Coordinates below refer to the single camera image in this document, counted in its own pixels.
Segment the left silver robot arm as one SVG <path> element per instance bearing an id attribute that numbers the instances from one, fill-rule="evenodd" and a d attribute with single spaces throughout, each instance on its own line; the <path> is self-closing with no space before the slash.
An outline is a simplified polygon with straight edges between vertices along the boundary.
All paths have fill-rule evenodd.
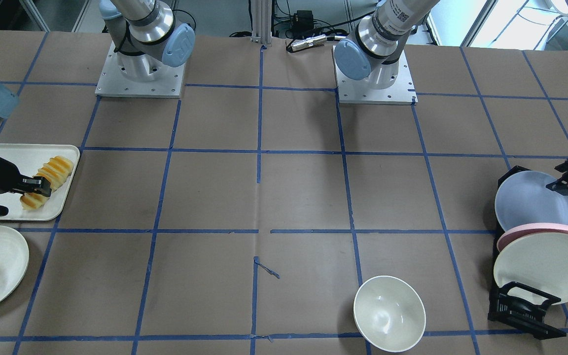
<path id="1" fill-rule="evenodd" d="M 435 0 L 382 0 L 372 14 L 363 17 L 356 29 L 338 42 L 334 48 L 337 67 L 350 79 L 366 79 L 381 64 L 399 58 L 399 41 L 436 5 Z M 568 159 L 555 169 L 562 176 L 547 188 L 568 196 Z"/>

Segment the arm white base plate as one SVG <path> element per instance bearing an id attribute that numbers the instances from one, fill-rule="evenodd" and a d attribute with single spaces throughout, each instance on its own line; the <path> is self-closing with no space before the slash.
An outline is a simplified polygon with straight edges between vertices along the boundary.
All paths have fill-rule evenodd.
<path id="1" fill-rule="evenodd" d="M 396 63 L 381 65 L 365 79 L 350 79 L 337 66 L 334 74 L 342 104 L 412 105 L 419 101 L 406 52 Z"/>
<path id="2" fill-rule="evenodd" d="M 112 98 L 180 99 L 186 64 L 169 67 L 149 55 L 126 56 L 111 43 L 95 94 Z"/>

